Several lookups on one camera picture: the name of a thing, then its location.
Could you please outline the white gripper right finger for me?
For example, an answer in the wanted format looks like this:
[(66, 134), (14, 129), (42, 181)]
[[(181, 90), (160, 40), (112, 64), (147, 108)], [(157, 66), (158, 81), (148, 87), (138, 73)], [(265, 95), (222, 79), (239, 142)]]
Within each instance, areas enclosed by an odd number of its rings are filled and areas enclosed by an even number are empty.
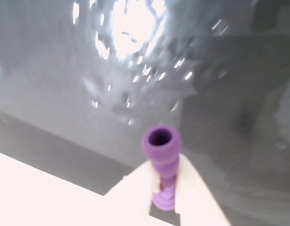
[(228, 219), (208, 186), (185, 156), (179, 157), (175, 212), (181, 226), (228, 226)]

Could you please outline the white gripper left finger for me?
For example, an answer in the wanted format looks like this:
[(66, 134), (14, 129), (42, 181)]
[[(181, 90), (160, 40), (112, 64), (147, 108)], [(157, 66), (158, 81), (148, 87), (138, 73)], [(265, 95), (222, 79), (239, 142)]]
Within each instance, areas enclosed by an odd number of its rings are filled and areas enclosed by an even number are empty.
[(94, 226), (156, 226), (149, 215), (159, 175), (150, 162), (144, 162), (114, 185), (95, 204)]

